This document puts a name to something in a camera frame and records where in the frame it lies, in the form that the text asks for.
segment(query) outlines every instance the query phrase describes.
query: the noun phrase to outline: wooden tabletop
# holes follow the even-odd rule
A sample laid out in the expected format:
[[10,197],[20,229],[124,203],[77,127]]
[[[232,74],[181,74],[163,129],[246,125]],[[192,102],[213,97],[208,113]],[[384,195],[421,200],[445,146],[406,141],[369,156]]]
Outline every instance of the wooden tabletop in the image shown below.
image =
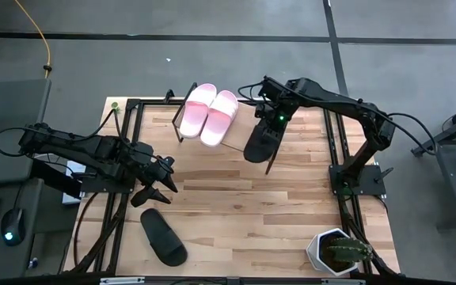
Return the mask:
[[[107,98],[102,118],[113,102],[124,110],[126,100]],[[264,174],[267,162],[250,163],[232,147],[210,148],[197,139],[179,143],[172,125],[176,111],[177,106],[145,107],[139,140],[149,143],[154,154],[175,158],[173,180],[179,192],[157,184],[172,200],[171,205],[150,201],[134,208],[128,204],[117,275],[329,276],[312,268],[305,251],[314,235],[340,227],[337,201],[329,188],[331,162],[323,111],[304,108],[295,113],[268,175]],[[122,123],[123,112],[118,116]],[[365,141],[362,128],[354,120],[344,122],[354,154]],[[133,126],[131,123],[128,138]],[[116,135],[114,120],[109,120],[100,135]],[[99,195],[86,212],[78,239],[80,258],[100,234],[106,199]],[[385,208],[371,196],[360,196],[359,201],[367,239],[399,272]],[[188,250],[188,260],[181,266],[164,265],[149,246],[140,215],[150,207],[163,214]],[[112,238],[105,251],[105,266],[111,243]],[[66,270],[73,267],[72,248]]]

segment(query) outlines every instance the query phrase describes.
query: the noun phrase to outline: white hexagonal pot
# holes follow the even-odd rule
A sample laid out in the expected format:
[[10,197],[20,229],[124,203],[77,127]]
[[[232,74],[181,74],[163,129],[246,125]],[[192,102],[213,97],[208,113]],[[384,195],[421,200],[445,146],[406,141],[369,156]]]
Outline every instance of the white hexagonal pot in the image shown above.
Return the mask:
[[343,274],[346,274],[346,273],[358,268],[358,263],[354,263],[353,266],[351,266],[350,268],[348,268],[346,270],[343,270],[342,272],[335,272],[320,259],[321,237],[323,237],[327,234],[335,233],[335,232],[344,235],[346,238],[349,238],[349,236],[341,229],[332,229],[329,231],[325,231],[324,233],[318,234],[313,238],[313,240],[309,243],[309,246],[307,246],[306,251],[307,251],[307,256],[309,257],[309,261],[313,265],[314,269],[316,269],[318,271],[323,271],[323,272],[330,272],[335,276],[341,276]]

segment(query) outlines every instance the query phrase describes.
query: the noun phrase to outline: black slide sandal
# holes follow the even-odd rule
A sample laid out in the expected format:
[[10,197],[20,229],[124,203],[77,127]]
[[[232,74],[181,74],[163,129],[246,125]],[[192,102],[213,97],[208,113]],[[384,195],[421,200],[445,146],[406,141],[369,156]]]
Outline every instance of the black slide sandal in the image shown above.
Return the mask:
[[156,209],[147,209],[140,216],[150,246],[159,260],[168,266],[179,266],[188,259],[188,252],[179,237]]
[[277,145],[275,142],[268,142],[263,139],[264,127],[260,123],[254,127],[249,140],[244,148],[244,158],[248,162],[260,163],[266,162],[274,151]]

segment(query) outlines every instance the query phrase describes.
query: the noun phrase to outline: yellow cable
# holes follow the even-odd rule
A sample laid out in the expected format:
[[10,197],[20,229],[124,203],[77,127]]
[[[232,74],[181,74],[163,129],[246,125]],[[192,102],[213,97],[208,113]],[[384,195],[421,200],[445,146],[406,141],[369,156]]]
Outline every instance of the yellow cable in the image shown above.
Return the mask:
[[[18,0],[15,0],[15,2],[17,3],[17,5],[19,5],[19,7],[21,7],[22,12],[24,12],[24,14],[25,14],[26,16],[28,16],[28,18],[29,18],[29,20],[32,22],[32,24],[35,25],[36,30],[38,30],[38,33],[40,34],[41,38],[44,40],[45,47],[47,48],[47,65],[50,66],[50,65],[51,65],[51,49],[48,47],[48,42],[47,42],[47,40],[45,39],[44,34],[41,32],[40,27],[38,27],[38,25],[37,25],[37,24],[35,23],[35,21],[31,18],[31,16],[29,16],[28,11],[26,11],[26,10],[24,9],[24,7],[19,3],[19,1],[18,1]],[[45,78],[48,78],[48,70],[45,70]]]

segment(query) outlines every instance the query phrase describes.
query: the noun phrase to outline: gray floor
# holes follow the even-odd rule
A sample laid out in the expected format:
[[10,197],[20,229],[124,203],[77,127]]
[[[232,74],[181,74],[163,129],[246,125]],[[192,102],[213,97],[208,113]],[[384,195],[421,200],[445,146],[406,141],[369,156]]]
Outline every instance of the gray floor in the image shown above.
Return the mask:
[[[321,0],[22,0],[47,32],[178,35],[327,36]],[[331,0],[338,36],[456,38],[456,0]],[[11,1],[0,0],[0,31],[32,31]],[[235,90],[268,74],[299,76],[337,91],[329,44],[51,40],[52,91],[46,121],[87,133],[108,96],[184,94],[192,81]],[[341,44],[351,97],[419,117],[432,132],[456,113],[456,46]],[[0,39],[0,81],[41,78],[40,40]],[[413,122],[397,119],[419,139]],[[456,233],[437,222],[456,216],[434,158],[414,158],[396,133],[377,155],[401,270],[456,281]],[[52,250],[59,262],[62,249]]]

